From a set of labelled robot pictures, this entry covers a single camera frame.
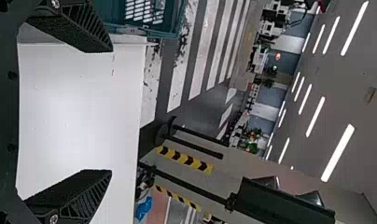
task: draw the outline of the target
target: black metal bar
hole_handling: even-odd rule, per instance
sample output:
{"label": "black metal bar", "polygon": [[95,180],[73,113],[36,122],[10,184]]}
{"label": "black metal bar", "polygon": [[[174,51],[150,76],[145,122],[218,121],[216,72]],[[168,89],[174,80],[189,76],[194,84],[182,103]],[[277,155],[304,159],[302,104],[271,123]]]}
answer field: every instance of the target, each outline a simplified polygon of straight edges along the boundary
{"label": "black metal bar", "polygon": [[224,155],[222,153],[212,151],[212,150],[205,148],[205,147],[200,147],[200,146],[194,145],[190,142],[187,142],[187,141],[182,140],[180,138],[173,137],[171,135],[164,135],[163,137],[167,140],[176,142],[177,144],[183,145],[185,147],[190,147],[194,150],[200,151],[201,153],[204,153],[204,154],[207,154],[209,156],[223,160]]}
{"label": "black metal bar", "polygon": [[206,140],[208,140],[208,141],[210,141],[210,142],[213,142],[213,143],[216,143],[216,144],[219,144],[219,145],[225,147],[225,145],[223,144],[222,141],[220,141],[220,140],[218,140],[218,139],[216,139],[216,138],[214,138],[214,137],[211,137],[211,136],[205,135],[205,134],[203,134],[203,133],[197,133],[197,132],[192,131],[192,130],[190,130],[190,129],[180,127],[180,126],[178,126],[178,125],[174,125],[173,127],[174,127],[174,129],[179,130],[179,131],[181,131],[181,132],[189,133],[189,134],[195,135],[195,136],[197,136],[197,137],[200,137],[200,138],[206,139]]}
{"label": "black metal bar", "polygon": [[226,202],[227,202],[226,199],[224,199],[224,198],[222,198],[220,196],[217,196],[217,195],[215,195],[215,194],[213,194],[213,193],[211,193],[209,191],[206,191],[204,189],[200,189],[200,188],[198,188],[198,187],[196,187],[196,186],[194,186],[194,185],[192,185],[192,184],[190,184],[190,183],[188,183],[188,182],[186,182],[184,180],[176,178],[176,177],[174,177],[172,175],[168,175],[168,174],[164,173],[163,171],[155,169],[154,167],[146,165],[146,164],[144,164],[144,163],[142,163],[140,161],[138,162],[138,166],[140,168],[146,169],[148,171],[152,170],[155,173],[155,175],[158,175],[158,176],[160,176],[160,177],[162,177],[164,179],[167,179],[167,180],[173,182],[174,184],[179,185],[179,186],[181,186],[181,187],[183,187],[185,189],[188,189],[188,190],[193,191],[193,192],[195,192],[197,194],[200,194],[203,197],[205,197],[205,198],[207,198],[209,200],[212,200],[212,201],[214,201],[216,203],[220,203],[222,205],[225,205]]}

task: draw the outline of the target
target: black machine part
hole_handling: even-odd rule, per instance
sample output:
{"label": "black machine part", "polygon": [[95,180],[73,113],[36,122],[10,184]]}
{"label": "black machine part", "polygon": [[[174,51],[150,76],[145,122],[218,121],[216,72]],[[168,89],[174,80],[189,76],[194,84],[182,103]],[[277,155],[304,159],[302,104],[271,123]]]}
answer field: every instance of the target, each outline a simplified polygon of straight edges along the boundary
{"label": "black machine part", "polygon": [[109,33],[89,0],[43,0],[27,22],[83,52],[113,51]]}
{"label": "black machine part", "polygon": [[40,0],[0,0],[0,223],[6,224],[40,223],[15,187],[20,152],[17,34],[39,4]]}
{"label": "black machine part", "polygon": [[228,199],[224,199],[175,176],[166,174],[154,166],[142,162],[139,162],[138,166],[148,171],[151,170],[154,175],[224,205],[226,211],[237,211],[265,224],[335,224],[334,211],[278,189],[269,188],[245,177],[239,191],[237,193],[232,192]]}
{"label": "black machine part", "polygon": [[58,223],[90,223],[104,198],[111,171],[83,170],[25,200],[43,224],[53,218]]}

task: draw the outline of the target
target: black rubber pad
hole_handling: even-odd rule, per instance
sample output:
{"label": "black rubber pad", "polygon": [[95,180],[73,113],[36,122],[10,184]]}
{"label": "black rubber pad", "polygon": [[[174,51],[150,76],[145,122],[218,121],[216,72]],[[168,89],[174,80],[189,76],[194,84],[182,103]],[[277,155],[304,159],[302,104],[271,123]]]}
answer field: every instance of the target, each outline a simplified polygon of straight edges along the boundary
{"label": "black rubber pad", "polygon": [[44,10],[44,7],[35,10],[27,22],[83,52],[113,51],[109,33],[90,3],[62,6],[59,14],[50,9],[49,16],[41,13]]}

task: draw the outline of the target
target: cable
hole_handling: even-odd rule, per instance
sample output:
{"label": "cable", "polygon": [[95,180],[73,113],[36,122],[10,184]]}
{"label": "cable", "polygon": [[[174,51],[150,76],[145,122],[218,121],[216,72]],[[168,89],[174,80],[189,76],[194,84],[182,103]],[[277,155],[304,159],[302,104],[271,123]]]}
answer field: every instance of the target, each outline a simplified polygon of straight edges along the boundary
{"label": "cable", "polygon": [[139,198],[138,200],[136,200],[136,202],[139,202],[139,201],[141,201],[142,199],[144,199],[144,198],[148,195],[149,192],[150,192],[150,188],[147,188],[147,192],[145,193],[145,195],[143,195],[142,198]]}

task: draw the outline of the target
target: industrial equipment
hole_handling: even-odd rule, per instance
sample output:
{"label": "industrial equipment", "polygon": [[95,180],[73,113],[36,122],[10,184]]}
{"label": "industrial equipment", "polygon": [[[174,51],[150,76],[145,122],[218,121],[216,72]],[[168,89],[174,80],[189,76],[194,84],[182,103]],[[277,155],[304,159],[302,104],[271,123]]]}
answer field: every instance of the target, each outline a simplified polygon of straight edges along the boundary
{"label": "industrial equipment", "polygon": [[105,195],[111,171],[81,171],[25,201],[16,189],[20,152],[17,34],[26,21],[84,52],[113,50],[90,1],[0,0],[0,223],[87,224]]}

